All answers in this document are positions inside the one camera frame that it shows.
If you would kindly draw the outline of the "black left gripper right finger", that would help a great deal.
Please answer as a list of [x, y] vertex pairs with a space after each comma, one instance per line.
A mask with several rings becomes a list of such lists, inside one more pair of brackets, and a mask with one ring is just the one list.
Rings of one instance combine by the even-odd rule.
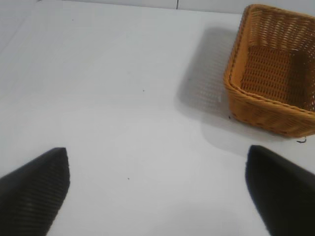
[[315, 176], [259, 145], [248, 152], [245, 180], [272, 236], [315, 234]]

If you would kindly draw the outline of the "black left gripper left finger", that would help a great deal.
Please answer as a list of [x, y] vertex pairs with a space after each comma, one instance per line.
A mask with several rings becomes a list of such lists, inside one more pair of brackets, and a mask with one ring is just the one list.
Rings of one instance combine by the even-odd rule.
[[45, 236], [70, 186], [66, 148], [55, 147], [0, 179], [0, 234]]

